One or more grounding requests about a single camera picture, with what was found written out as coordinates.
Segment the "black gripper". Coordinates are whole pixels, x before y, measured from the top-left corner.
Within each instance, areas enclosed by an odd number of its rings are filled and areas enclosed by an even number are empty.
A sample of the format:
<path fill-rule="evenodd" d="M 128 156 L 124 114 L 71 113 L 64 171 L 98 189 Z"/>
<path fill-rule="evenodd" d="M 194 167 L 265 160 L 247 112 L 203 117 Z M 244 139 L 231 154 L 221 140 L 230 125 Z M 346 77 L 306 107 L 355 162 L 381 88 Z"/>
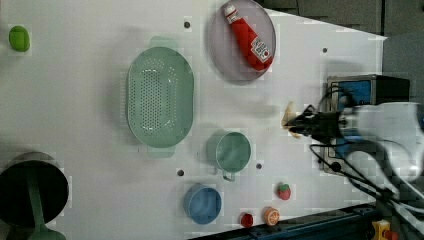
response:
<path fill-rule="evenodd" d="M 300 115 L 296 114 L 296 118 L 288 123 L 288 126 L 291 127 L 289 132 L 292 134 L 292 136 L 295 138 L 300 138 L 302 136 L 310 137 L 324 144 L 330 144 L 333 139 L 341 136 L 339 129 L 339 113 L 320 112 L 316 116 L 315 115 L 316 109 L 313 105 L 308 105 Z M 304 125 L 309 123 L 313 118 L 315 120 L 314 129 L 294 127 L 297 125 Z"/>

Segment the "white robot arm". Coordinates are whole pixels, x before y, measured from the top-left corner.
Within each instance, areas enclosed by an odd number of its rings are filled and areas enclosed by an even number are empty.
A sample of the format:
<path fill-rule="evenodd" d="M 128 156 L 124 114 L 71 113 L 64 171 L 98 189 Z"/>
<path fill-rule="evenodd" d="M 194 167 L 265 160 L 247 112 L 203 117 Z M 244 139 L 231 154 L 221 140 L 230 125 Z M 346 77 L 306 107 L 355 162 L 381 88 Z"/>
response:
<path fill-rule="evenodd" d="M 344 161 L 346 177 L 375 190 L 387 189 L 394 201 L 423 211 L 423 106 L 413 102 L 357 105 L 320 112 L 308 106 L 301 114 L 287 108 L 281 125 L 331 148 Z"/>

